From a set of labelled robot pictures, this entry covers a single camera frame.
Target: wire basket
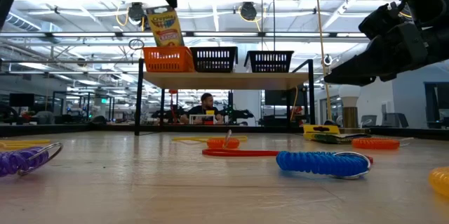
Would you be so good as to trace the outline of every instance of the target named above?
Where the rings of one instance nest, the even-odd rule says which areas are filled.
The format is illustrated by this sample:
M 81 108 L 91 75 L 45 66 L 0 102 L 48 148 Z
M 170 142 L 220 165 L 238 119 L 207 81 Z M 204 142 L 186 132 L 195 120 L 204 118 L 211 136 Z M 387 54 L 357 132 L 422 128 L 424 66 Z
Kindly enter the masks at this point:
M 191 47 L 197 72 L 232 72 L 237 47 Z
M 147 72 L 194 72 L 192 52 L 185 46 L 143 48 Z
M 254 73 L 288 72 L 294 51 L 248 51 L 245 59 L 245 67 Z

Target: red lanyard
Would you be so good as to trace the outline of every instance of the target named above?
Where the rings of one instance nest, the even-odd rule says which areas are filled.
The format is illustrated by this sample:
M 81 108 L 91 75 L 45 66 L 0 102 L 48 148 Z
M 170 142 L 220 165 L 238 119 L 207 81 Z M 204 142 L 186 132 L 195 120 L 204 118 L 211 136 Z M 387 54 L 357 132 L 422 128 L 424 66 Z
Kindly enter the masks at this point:
M 214 157 L 275 157 L 279 151 L 207 149 L 203 154 Z

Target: purple coiled keychain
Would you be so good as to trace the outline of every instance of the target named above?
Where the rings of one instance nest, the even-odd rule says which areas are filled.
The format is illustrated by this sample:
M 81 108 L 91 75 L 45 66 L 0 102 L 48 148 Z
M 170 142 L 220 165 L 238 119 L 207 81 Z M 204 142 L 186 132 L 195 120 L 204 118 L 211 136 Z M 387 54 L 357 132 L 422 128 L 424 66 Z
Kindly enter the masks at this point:
M 48 151 L 58 150 L 51 156 Z M 53 159 L 62 150 L 62 143 L 53 143 L 47 147 L 30 147 L 11 152 L 0 152 L 0 177 L 19 174 L 27 175 Z

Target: man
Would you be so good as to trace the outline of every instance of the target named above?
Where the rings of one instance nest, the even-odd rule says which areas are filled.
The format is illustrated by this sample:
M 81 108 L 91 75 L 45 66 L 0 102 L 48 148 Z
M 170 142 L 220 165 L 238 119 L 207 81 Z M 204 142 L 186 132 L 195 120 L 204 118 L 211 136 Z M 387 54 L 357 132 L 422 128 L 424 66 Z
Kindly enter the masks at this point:
M 186 114 L 182 115 L 180 121 L 184 124 L 188 124 L 190 115 L 206 114 L 206 111 L 208 111 L 208 110 L 214 111 L 215 119 L 217 120 L 216 124 L 223 124 L 223 116 L 218 113 L 218 109 L 216 107 L 213 107 L 213 97 L 212 97 L 212 94 L 210 94 L 210 93 L 204 93 L 201 96 L 201 105 L 193 107 Z M 196 125 L 204 124 L 204 122 L 203 122 L 204 120 L 206 120 L 205 117 L 197 117 L 193 121 L 193 124 L 196 124 Z

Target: wooden shelf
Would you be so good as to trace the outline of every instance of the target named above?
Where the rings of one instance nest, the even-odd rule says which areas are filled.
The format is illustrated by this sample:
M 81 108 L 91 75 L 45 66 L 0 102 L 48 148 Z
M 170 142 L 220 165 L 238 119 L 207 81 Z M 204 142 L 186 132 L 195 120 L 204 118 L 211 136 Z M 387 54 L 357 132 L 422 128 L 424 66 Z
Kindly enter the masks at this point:
M 287 90 L 309 80 L 308 73 L 152 73 L 144 79 L 166 89 Z

